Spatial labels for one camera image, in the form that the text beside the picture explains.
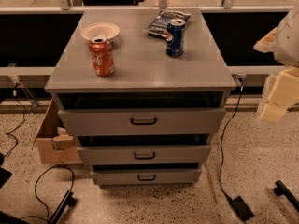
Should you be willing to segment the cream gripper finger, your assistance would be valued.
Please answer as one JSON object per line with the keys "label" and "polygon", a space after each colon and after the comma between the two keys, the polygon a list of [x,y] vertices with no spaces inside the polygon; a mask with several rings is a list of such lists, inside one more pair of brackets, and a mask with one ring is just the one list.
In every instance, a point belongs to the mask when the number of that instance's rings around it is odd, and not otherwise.
{"label": "cream gripper finger", "polygon": [[267,123],[278,123],[287,110],[283,106],[276,104],[265,104],[260,112],[259,119]]}

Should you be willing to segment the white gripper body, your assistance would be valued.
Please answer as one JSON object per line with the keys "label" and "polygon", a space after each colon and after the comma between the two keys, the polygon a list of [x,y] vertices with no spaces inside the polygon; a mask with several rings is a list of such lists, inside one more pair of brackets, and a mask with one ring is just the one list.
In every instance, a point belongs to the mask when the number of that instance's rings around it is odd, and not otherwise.
{"label": "white gripper body", "polygon": [[291,108],[299,102],[299,68],[287,68],[276,75],[267,102],[284,108]]}

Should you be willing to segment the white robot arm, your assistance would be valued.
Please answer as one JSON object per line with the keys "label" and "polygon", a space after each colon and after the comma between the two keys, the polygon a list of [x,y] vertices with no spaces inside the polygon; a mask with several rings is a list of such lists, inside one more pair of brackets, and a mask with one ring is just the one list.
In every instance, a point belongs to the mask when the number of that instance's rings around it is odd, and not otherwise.
{"label": "white robot arm", "polygon": [[258,107],[258,119],[278,123],[288,109],[299,102],[299,5],[295,5],[278,27],[257,41],[254,50],[272,52],[274,59],[285,68],[269,75]]}

